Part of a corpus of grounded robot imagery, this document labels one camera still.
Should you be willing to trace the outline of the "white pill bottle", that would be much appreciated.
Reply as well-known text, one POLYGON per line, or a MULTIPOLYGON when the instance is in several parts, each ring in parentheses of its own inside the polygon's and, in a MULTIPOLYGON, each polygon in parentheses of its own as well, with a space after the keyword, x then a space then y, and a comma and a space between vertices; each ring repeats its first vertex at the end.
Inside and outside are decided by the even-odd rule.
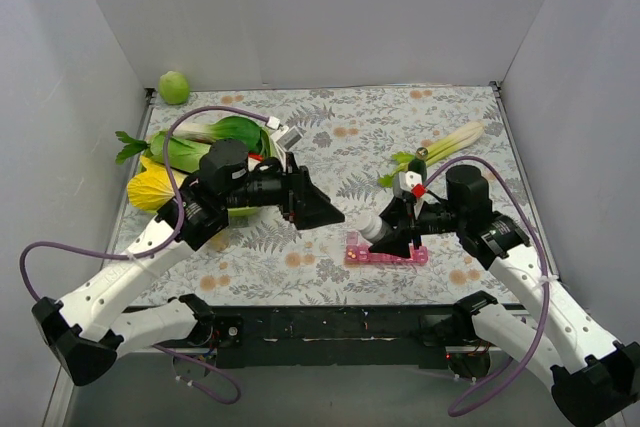
POLYGON ((362 213, 356 221, 356 229, 360 235, 370 242, 376 243, 394 232, 394 229, 378 215, 369 212, 362 213))

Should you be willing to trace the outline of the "pink weekly pill organizer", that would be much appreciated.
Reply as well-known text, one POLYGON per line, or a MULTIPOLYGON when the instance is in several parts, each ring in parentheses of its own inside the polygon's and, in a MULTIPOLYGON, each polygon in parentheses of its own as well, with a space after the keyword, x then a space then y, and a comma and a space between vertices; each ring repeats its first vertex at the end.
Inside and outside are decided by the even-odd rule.
POLYGON ((425 265, 428 259, 428 250, 425 246, 421 246, 419 249, 411 246, 410 257, 402 258, 389 254, 370 252, 369 243, 356 231, 348 232, 346 235, 344 262, 347 265, 425 265))

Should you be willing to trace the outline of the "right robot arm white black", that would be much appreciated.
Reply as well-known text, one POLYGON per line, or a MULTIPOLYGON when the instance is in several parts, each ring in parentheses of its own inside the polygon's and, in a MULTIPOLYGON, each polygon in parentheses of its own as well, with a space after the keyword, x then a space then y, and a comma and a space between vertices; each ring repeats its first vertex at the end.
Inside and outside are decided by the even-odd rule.
POLYGON ((453 233, 462 248, 516 296, 530 326, 480 291, 444 321, 464 344, 486 341, 528 369, 574 426, 596 426, 639 400, 639 345, 601 327, 553 276, 537 239, 494 210, 489 184, 472 165, 446 172, 446 196, 430 204, 427 181, 407 171, 379 215, 357 223, 372 253, 407 258, 426 235, 453 233))

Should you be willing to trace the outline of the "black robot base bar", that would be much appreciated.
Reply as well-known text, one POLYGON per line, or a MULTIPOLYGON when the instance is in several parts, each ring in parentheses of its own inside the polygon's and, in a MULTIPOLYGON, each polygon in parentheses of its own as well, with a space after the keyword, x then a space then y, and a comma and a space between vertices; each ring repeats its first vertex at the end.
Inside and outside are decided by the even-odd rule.
POLYGON ((217 367, 417 366, 484 372, 495 348, 459 329, 451 305, 215 307, 203 339, 217 367))

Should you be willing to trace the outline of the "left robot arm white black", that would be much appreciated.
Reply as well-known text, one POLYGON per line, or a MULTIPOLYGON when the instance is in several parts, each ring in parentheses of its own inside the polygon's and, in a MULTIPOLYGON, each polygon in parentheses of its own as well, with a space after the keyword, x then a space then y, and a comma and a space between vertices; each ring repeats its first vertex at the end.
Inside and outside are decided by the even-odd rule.
POLYGON ((251 168, 244 143, 211 145, 199 168, 130 244, 120 259, 59 300, 44 297, 32 315, 49 349, 77 386, 104 375, 132 351, 165 341, 200 347, 224 326, 206 302, 183 295, 155 308, 130 304, 174 265, 229 224, 230 209, 275 206, 299 230, 342 223, 344 214, 292 154, 251 168))

